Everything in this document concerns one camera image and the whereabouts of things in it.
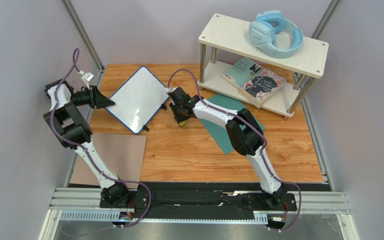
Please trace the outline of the yellow bone-shaped eraser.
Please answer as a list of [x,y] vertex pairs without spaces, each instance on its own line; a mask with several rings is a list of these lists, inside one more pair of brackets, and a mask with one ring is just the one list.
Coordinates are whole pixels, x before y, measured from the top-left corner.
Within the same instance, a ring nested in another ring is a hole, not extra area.
[[187,124],[186,121],[181,121],[181,122],[178,123],[178,125],[179,125],[180,127],[183,127],[183,126],[185,126],[186,124]]

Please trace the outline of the blue framed whiteboard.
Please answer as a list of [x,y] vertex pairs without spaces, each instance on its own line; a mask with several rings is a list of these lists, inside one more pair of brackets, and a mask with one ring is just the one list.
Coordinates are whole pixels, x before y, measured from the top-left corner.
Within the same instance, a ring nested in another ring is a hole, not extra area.
[[114,105],[105,109],[133,134],[148,123],[169,99],[167,87],[147,67],[139,67],[109,98]]

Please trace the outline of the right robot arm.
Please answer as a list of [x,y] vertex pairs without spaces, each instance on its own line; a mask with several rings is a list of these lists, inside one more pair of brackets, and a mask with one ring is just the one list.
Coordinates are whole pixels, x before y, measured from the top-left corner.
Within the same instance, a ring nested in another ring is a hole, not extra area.
[[269,194],[274,205],[281,204],[287,194],[271,164],[267,140],[251,112],[242,108],[232,110],[213,104],[199,95],[191,97],[181,87],[167,89],[169,104],[178,124],[190,118],[206,120],[226,130],[233,149],[245,156],[253,167],[263,192]]

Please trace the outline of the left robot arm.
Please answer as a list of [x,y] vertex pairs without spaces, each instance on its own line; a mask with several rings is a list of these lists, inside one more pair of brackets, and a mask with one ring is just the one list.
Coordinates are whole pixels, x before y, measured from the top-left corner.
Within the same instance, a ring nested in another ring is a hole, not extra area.
[[84,105],[93,109],[110,107],[115,105],[115,102],[101,94],[95,85],[83,87],[75,92],[73,87],[62,79],[46,85],[44,93],[51,100],[51,108],[43,118],[61,145],[76,152],[97,178],[101,188],[100,207],[131,206],[133,196],[130,190],[99,156],[92,141],[93,131],[78,110],[79,106]]

